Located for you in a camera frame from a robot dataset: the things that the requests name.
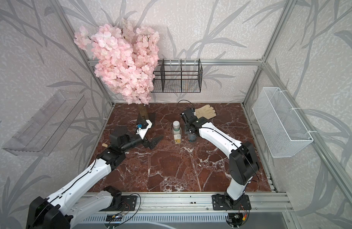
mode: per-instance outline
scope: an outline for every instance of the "plastic bottle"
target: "plastic bottle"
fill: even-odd
[[[179,121],[173,122],[173,138],[175,140],[175,144],[181,143],[181,127]]]
[[[189,139],[189,142],[193,143],[193,142],[196,142],[196,134],[188,134],[187,135],[187,138]]]

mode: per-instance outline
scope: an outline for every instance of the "beige glove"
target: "beige glove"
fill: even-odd
[[[195,114],[197,118],[205,117],[206,119],[211,119],[216,116],[214,108],[209,104],[195,109]]]

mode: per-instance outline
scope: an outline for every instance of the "white wire mesh basket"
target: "white wire mesh basket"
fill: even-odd
[[[252,109],[273,158],[292,157],[313,142],[280,88],[262,88]]]

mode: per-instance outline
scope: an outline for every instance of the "patterned wallpaper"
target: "patterned wallpaper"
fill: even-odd
[[[295,5],[268,62],[352,178],[352,1]],[[302,228],[352,228],[352,208],[312,146],[271,158],[251,110],[264,86],[272,86],[266,74],[247,108]]]
[[[352,179],[352,1],[296,6],[268,62]]]
[[[285,0],[60,0],[75,30],[90,33],[105,23],[127,18],[160,33],[164,59],[259,59],[262,57]],[[151,94],[152,102],[242,102],[254,77],[252,66],[204,66],[200,94]],[[121,94],[112,95],[123,103]]]
[[[262,88],[271,86],[274,85],[262,72],[246,103],[246,110],[270,172],[274,175],[274,184],[280,192],[288,194],[302,228],[352,229],[352,207],[311,145],[291,158],[271,157],[252,111]]]
[[[78,175],[111,110],[47,1],[0,0],[0,229],[26,226],[28,204]],[[48,157],[1,149],[58,89],[87,103]]]

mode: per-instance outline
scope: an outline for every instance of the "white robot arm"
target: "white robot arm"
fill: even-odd
[[[194,108],[188,108],[180,114],[185,122],[185,128],[187,131],[196,133],[210,141],[229,158],[232,180],[224,195],[223,202],[228,209],[238,210],[243,197],[246,196],[244,190],[247,184],[259,170],[255,149],[250,142],[242,143],[225,134],[206,118],[198,119],[194,112]]]
[[[201,126],[199,129],[199,135],[203,139],[210,141],[213,145],[218,147],[218,149],[220,149],[228,158],[232,151],[242,146],[241,141],[238,141],[220,131],[211,122],[207,122]],[[227,188],[228,195],[233,200],[237,200],[242,196],[247,184],[249,181],[251,181],[252,177],[253,176],[249,177],[249,179],[243,184],[239,184],[234,179],[232,179]]]
[[[257,156],[251,143],[242,143],[216,128],[206,118],[197,118],[192,108],[181,113],[186,129],[197,133],[218,147],[228,158],[232,180],[223,197],[228,209],[249,209],[244,190],[259,169]],[[126,127],[117,126],[110,134],[110,146],[97,156],[95,161],[67,185],[47,198],[36,198],[29,207],[26,229],[70,229],[77,223],[102,209],[121,207],[121,192],[111,186],[97,195],[76,204],[82,195],[101,178],[113,171],[124,159],[125,152],[140,144],[153,149],[163,136],[148,141],[145,137],[152,126],[150,120],[142,120],[136,134]]]
[[[140,144],[153,149],[163,139],[163,136],[159,136],[148,141],[145,135],[151,126],[150,120],[141,120],[135,134],[130,133],[125,126],[116,126],[110,134],[110,146],[87,169],[47,198],[37,197],[31,202],[26,229],[69,229],[102,209],[122,207],[121,192],[111,186],[85,201],[76,202],[101,178],[119,166],[125,159],[125,152]]]

